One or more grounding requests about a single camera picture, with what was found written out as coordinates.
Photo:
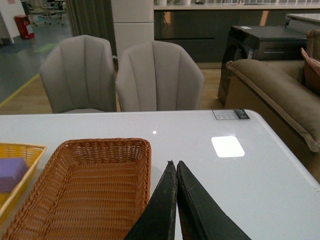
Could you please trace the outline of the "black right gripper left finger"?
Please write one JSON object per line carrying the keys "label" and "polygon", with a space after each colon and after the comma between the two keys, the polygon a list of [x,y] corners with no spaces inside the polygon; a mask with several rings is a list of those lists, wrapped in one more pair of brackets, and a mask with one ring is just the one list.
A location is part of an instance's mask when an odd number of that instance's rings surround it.
{"label": "black right gripper left finger", "polygon": [[173,240],[175,238],[178,177],[169,161],[145,208],[126,240]]}

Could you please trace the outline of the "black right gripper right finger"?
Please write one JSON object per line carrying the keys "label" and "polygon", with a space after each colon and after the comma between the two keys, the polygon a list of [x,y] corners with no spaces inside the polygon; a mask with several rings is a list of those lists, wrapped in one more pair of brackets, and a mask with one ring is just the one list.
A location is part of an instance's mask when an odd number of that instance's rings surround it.
{"label": "black right gripper right finger", "polygon": [[177,165],[177,207],[184,240],[249,240],[219,207],[187,165]]}

